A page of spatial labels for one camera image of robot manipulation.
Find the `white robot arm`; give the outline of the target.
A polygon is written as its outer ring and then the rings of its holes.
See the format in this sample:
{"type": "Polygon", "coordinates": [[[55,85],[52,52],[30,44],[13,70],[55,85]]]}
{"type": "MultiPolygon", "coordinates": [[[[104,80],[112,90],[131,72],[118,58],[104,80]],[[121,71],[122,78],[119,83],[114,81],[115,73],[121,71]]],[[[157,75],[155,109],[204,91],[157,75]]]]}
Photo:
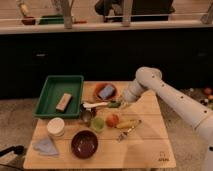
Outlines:
{"type": "Polygon", "coordinates": [[[123,90],[120,101],[122,104],[134,103],[147,90],[154,91],[207,141],[202,171],[213,171],[213,110],[166,84],[161,71],[150,67],[140,67],[136,71],[135,79],[123,90]]]}

